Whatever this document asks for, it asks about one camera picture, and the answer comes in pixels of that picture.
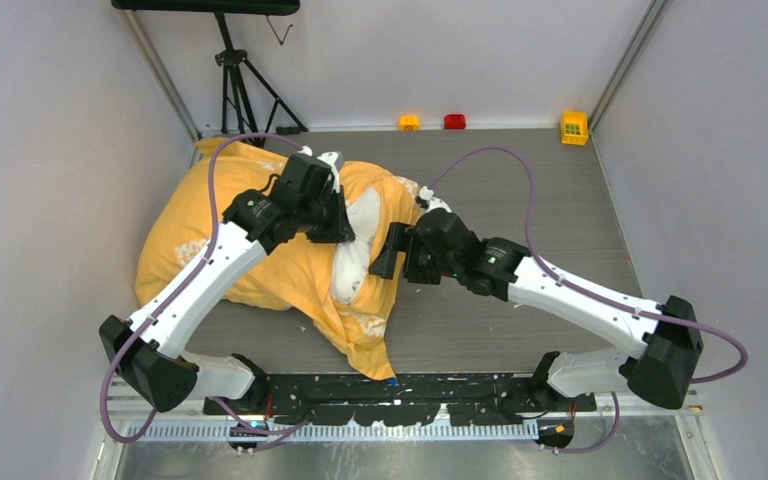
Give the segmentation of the white pillow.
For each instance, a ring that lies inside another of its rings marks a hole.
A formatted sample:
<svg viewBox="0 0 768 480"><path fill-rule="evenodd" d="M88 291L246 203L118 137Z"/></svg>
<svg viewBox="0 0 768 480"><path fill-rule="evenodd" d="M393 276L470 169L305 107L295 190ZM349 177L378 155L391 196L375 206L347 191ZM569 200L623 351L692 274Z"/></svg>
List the white pillow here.
<svg viewBox="0 0 768 480"><path fill-rule="evenodd" d="M350 305L355 301L368 275L380 211L381 197L374 187L368 187L347 207L355 238L337 245L330 287L332 298L340 304Z"/></svg>

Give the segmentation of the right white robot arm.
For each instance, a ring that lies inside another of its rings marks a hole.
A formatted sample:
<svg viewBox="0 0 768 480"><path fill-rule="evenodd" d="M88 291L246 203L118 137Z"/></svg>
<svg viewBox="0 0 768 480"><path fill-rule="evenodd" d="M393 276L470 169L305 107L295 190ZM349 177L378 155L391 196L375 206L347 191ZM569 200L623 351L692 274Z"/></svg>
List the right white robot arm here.
<svg viewBox="0 0 768 480"><path fill-rule="evenodd" d="M540 262L526 246L481 239L442 207L414 225L391 223L369 272L383 279L401 274L417 284L453 278L473 294L538 308L610 343L599 351L546 353L527 385L538 409L556 410L580 395L631 392L677 410L703 349L688 326L695 319L688 301L672 296L659 305L627 297Z"/></svg>

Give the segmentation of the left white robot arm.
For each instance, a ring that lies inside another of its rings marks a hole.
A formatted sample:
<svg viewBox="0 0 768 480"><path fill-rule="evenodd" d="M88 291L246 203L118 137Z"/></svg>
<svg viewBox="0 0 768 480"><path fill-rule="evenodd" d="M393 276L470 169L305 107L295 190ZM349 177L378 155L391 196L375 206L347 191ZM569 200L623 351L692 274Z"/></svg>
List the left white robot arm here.
<svg viewBox="0 0 768 480"><path fill-rule="evenodd" d="M144 307L99 327L119 375L151 407L168 412L190 398L227 398L244 414L258 412L267 398L252 364L241 356L193 354L185 347L206 315L231 287L282 243L303 233L314 243L350 241L338 152L291 155L270 189L239 193L215 222L208 243Z"/></svg>

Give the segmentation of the black tripod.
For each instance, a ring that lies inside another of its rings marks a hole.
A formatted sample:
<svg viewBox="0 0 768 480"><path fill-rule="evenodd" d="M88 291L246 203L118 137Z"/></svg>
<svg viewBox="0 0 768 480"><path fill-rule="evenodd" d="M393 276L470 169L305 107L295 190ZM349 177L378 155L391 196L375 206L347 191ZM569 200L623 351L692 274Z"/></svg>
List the black tripod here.
<svg viewBox="0 0 768 480"><path fill-rule="evenodd" d="M240 134L296 135L308 132L308 126L255 67L248 52L234 46L225 14L214 13L214 18L223 44L223 49L214 56L216 65L222 70L219 131L222 134L229 134L232 131L230 121L234 119L236 132ZM272 99L271 109L264 125L258 123L243 69L248 71Z"/></svg>

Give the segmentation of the small yellow toy block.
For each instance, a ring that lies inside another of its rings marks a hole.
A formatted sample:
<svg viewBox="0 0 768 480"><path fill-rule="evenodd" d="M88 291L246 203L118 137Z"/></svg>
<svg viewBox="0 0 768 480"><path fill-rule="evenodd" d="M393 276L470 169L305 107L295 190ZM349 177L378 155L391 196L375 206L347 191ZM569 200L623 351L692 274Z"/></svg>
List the small yellow toy block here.
<svg viewBox="0 0 768 480"><path fill-rule="evenodd" d="M399 117L397 127L401 131L415 131L421 128L421 122L416 115L403 115Z"/></svg>

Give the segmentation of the red toy block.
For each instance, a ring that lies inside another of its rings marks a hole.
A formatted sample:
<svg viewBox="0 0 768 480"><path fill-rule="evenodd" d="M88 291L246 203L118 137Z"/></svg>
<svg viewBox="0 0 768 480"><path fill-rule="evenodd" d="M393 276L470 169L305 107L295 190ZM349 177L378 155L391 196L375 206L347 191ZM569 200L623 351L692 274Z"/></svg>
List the red toy block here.
<svg viewBox="0 0 768 480"><path fill-rule="evenodd" d="M462 113L449 113L443 117L443 128L445 130L462 130L466 127L466 116Z"/></svg>

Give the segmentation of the yellow green toy block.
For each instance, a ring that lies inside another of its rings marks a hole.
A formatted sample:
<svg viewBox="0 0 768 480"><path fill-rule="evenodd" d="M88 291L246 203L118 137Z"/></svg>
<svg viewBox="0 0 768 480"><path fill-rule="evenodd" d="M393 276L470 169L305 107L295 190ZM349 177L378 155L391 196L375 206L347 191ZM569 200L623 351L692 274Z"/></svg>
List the yellow green toy block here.
<svg viewBox="0 0 768 480"><path fill-rule="evenodd" d="M564 110L560 118L560 141L565 145L584 146L589 140L588 116L585 112Z"/></svg>

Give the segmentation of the black panel on tripod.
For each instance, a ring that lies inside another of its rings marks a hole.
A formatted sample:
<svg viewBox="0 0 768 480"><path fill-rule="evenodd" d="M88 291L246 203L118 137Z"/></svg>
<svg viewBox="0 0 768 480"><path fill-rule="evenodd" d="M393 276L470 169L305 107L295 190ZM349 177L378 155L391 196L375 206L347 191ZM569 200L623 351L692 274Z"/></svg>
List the black panel on tripod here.
<svg viewBox="0 0 768 480"><path fill-rule="evenodd" d="M118 10L289 16L299 0L111 0Z"/></svg>

